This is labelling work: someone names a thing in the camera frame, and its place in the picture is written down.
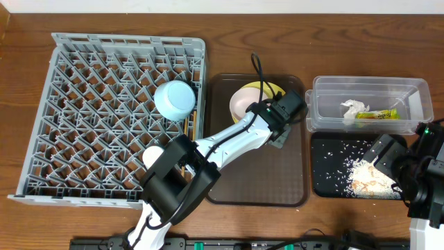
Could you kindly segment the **pink bowl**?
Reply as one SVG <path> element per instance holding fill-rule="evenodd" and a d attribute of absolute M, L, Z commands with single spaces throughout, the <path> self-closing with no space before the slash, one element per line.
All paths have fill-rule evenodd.
<path fill-rule="evenodd" d="M 246 114 L 246 109 L 250 104 L 259 101 L 260 89 L 255 87 L 245 87 L 237 90 L 231 97 L 229 108 L 233 121 L 237 123 Z"/>

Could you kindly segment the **yellow plate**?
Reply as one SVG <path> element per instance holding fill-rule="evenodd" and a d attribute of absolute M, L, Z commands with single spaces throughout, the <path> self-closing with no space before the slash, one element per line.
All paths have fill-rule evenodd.
<path fill-rule="evenodd" d="M 259 81 L 251 82 L 251 83 L 244 85 L 241 88 L 258 88 L 258 89 L 260 89 L 260 82 Z M 262 99 L 263 100 L 271 99 L 273 97 L 273 94 L 278 94 L 279 92 L 281 94 L 285 94 L 285 91 L 281 87 L 279 87 L 273 83 L 269 83 L 269 84 L 265 83 L 263 86 Z"/>

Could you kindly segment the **white tissue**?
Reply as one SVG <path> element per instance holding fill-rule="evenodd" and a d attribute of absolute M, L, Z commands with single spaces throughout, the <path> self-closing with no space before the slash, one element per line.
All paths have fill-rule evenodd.
<path fill-rule="evenodd" d="M 363 102 L 352 99 L 341 103 L 341 105 L 348 108 L 348 110 L 343 115 L 343 123 L 346 126 L 353 124 L 358 113 L 368 112 L 370 109 L 370 106 L 366 106 Z"/>

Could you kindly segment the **wooden chopstick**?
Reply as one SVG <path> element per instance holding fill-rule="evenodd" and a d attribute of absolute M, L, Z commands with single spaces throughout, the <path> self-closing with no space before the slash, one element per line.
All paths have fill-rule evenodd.
<path fill-rule="evenodd" d="M 197 128 L 197 111 L 193 112 L 193 130 L 192 130 L 192 140 L 196 139 L 196 128 Z"/>
<path fill-rule="evenodd" d="M 186 135 L 187 137 L 188 137 L 188 124 L 189 124 L 189 119 L 186 118 L 186 119 L 184 120 L 183 133 L 184 133 L 184 135 Z M 182 174 L 183 177 L 185 177 L 185 165 L 183 165 L 183 166 L 181 167 L 181 174 Z"/>

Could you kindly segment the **white cup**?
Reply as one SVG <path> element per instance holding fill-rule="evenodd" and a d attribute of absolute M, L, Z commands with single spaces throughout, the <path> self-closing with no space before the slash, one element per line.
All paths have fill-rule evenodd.
<path fill-rule="evenodd" d="M 163 152 L 164 149 L 162 147 L 149 146 L 142 154 L 142 162 L 146 169 L 149 169 Z"/>

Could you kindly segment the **yellow green snack wrapper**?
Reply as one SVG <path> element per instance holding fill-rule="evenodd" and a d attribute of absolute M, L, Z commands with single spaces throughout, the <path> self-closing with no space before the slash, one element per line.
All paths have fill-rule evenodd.
<path fill-rule="evenodd" d="M 391 110 L 376 110 L 367 112 L 358 112 L 355 116 L 356 119 L 400 119 L 396 108 Z"/>

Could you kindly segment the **light blue bowl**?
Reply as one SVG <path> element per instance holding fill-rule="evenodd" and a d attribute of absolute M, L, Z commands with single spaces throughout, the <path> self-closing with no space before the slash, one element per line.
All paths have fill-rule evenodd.
<path fill-rule="evenodd" d="M 163 117 L 176 122 L 191 114 L 196 96 L 187 83 L 174 80 L 163 83 L 156 89 L 154 103 Z"/>

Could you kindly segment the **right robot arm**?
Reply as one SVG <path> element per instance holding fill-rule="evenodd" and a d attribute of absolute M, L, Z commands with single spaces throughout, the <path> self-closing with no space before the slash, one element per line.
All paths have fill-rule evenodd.
<path fill-rule="evenodd" d="M 383 134 L 363 159 L 399 189 L 411 218 L 410 248 L 437 249 L 443 246 L 443 120 L 419 123 L 416 134 L 409 148 Z"/>

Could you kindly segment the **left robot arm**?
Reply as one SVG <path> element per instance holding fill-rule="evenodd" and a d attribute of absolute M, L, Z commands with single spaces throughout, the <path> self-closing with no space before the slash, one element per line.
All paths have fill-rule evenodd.
<path fill-rule="evenodd" d="M 142 215 L 126 233 L 124 249 L 160 249 L 173 225 L 202 202 L 221 176 L 221 169 L 244 153 L 276 141 L 291 124 L 305 119 L 308 107 L 294 90 L 252 103 L 236 124 L 193 141 L 180 135 L 165 148 L 143 153 L 147 168 L 142 187 Z"/>

